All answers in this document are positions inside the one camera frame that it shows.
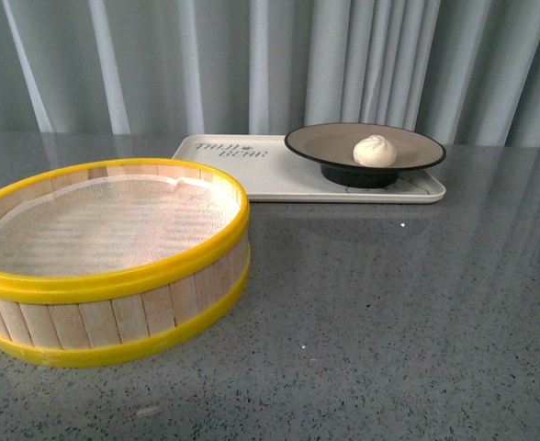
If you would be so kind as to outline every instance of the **yellow plastic band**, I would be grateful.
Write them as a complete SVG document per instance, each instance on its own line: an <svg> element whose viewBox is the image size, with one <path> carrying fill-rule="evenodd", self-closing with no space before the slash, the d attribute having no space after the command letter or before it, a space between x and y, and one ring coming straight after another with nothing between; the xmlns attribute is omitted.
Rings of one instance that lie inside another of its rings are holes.
<svg viewBox="0 0 540 441"><path fill-rule="evenodd" d="M26 303L84 303L111 300L168 285L196 273L224 256L246 233L250 205L242 185L232 176L208 165L175 159L120 159L80 164L32 176L0 189L0 199L20 188L93 168L128 164L160 164L196 168L229 181L241 195L242 205L235 218L219 233L180 254L157 262L109 273L79 277L31 277L0 271L0 299Z"/></svg>
<svg viewBox="0 0 540 441"><path fill-rule="evenodd" d="M122 345L111 345L93 349L49 349L22 345L0 335L0 349L11 356L39 365L57 368L92 368L125 363L162 352L174 345L201 333L222 317L242 294L248 278L250 255L237 283L221 300L181 325Z"/></svg>

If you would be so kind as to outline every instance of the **white mesh liner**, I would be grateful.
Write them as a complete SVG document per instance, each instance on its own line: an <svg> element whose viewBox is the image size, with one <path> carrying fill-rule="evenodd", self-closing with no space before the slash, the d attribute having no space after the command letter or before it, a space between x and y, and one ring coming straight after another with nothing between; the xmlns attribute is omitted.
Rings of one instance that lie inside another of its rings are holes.
<svg viewBox="0 0 540 441"><path fill-rule="evenodd" d="M0 220L0 271L81 276L149 264L203 243L239 209L198 179L92 179L9 211Z"/></svg>

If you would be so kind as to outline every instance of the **black bowl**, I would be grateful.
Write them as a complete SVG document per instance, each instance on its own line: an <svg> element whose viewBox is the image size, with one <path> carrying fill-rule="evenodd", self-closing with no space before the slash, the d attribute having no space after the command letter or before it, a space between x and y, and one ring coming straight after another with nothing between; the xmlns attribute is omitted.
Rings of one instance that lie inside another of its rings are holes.
<svg viewBox="0 0 540 441"><path fill-rule="evenodd" d="M381 135L392 142L397 159L390 167L363 167L354 161L354 147L364 138ZM321 165L321 174L346 187L382 188L394 184L399 173L441 163L445 148L414 131L362 123L330 123L291 131L285 145L293 153Z"/></svg>

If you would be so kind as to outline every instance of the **gray speckled countertop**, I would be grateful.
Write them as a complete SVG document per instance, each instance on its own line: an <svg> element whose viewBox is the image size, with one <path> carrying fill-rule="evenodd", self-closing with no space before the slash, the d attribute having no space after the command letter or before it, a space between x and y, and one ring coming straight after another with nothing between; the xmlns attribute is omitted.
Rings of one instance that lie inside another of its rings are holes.
<svg viewBox="0 0 540 441"><path fill-rule="evenodd" d="M0 133L0 187L180 141ZM253 204L247 289L159 355L0 352L0 439L540 439L540 149L432 173L433 205Z"/></svg>

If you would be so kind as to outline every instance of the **rectangular tray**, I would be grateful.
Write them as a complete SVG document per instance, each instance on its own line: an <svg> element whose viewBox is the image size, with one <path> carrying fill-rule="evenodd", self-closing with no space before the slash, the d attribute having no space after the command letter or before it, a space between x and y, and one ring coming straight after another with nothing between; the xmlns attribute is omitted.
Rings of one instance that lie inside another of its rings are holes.
<svg viewBox="0 0 540 441"><path fill-rule="evenodd" d="M173 158L216 167L235 177L251 201L431 204L445 187L424 170L402 172L386 188L361 189L335 184L320 166L292 153L284 136L193 135Z"/></svg>

